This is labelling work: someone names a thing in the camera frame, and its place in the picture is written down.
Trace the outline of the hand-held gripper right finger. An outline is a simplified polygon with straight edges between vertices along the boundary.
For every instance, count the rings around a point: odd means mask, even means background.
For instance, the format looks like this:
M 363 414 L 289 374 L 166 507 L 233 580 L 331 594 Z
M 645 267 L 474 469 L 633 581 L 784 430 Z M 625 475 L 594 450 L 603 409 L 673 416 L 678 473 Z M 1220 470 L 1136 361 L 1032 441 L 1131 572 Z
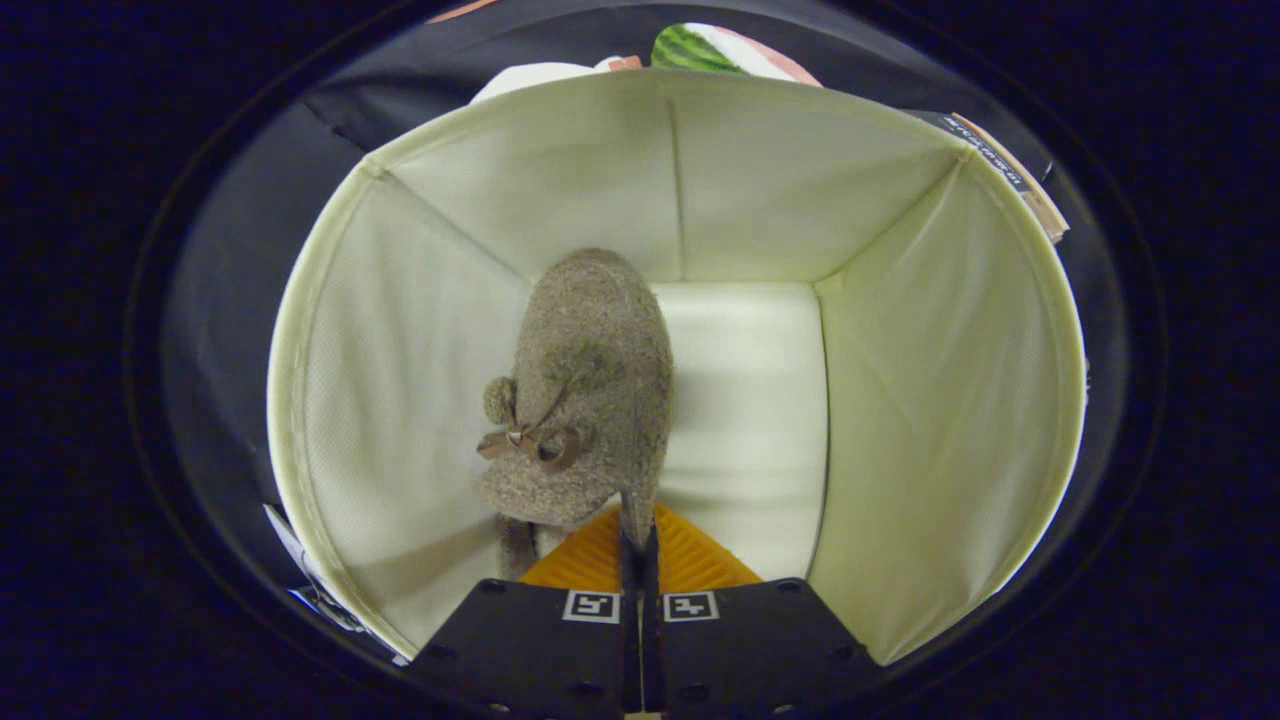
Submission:
M 643 561 L 643 707 L 658 715 L 823 715 L 883 675 L 804 579 L 765 580 L 655 507 Z

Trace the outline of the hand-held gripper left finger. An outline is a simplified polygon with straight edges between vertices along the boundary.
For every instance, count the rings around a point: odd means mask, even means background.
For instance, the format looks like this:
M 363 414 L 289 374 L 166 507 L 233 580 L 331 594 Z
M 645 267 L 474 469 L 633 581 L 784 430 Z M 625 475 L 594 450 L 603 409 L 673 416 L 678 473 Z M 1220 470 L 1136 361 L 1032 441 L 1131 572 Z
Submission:
M 643 707 L 634 556 L 609 510 L 516 582 L 484 579 L 410 665 L 472 715 L 627 715 Z

